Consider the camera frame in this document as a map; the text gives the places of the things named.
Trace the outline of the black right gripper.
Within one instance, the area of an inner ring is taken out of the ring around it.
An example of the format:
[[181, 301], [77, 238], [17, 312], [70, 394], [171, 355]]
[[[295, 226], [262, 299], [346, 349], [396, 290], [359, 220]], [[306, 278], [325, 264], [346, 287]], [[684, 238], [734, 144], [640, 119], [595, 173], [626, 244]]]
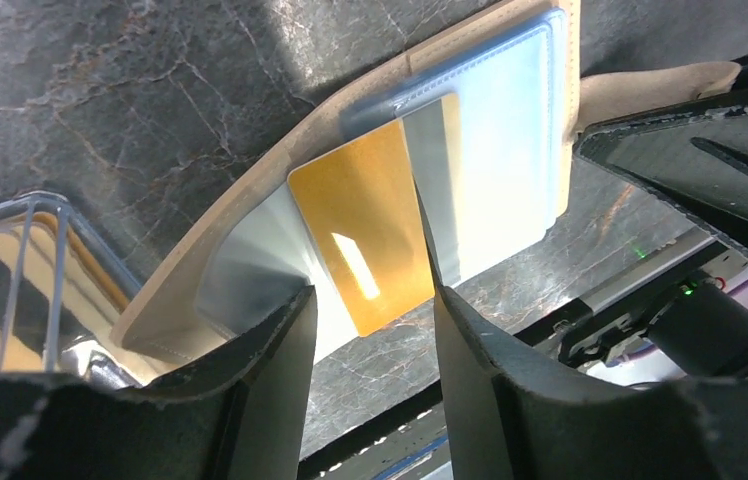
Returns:
[[[748, 258], [748, 55], [581, 82], [575, 153]], [[748, 262], [654, 254], [556, 312], [556, 358], [605, 381], [748, 378]]]

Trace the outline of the beige leather card holder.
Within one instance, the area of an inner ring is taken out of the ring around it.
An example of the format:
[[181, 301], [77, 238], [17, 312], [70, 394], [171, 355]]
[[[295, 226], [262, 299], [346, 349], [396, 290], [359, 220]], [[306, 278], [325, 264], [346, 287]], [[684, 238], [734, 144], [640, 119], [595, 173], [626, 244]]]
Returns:
[[206, 211], [115, 323], [182, 365], [317, 294], [316, 359], [540, 241], [588, 125], [727, 92], [733, 61], [582, 77], [576, 1], [502, 1], [329, 97]]

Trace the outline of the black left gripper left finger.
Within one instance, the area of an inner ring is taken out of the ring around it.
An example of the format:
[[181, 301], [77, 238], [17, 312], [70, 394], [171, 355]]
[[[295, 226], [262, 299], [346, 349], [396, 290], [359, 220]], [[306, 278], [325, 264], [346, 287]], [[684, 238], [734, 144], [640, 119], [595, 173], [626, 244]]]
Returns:
[[317, 296], [143, 388], [0, 374], [0, 479], [293, 479]]

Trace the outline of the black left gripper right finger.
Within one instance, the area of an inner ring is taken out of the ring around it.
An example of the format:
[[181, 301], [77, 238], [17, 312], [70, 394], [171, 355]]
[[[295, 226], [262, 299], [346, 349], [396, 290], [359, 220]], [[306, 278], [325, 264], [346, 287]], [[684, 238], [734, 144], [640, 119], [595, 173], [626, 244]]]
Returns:
[[637, 391], [569, 368], [453, 289], [434, 301], [457, 479], [748, 479], [748, 380]]

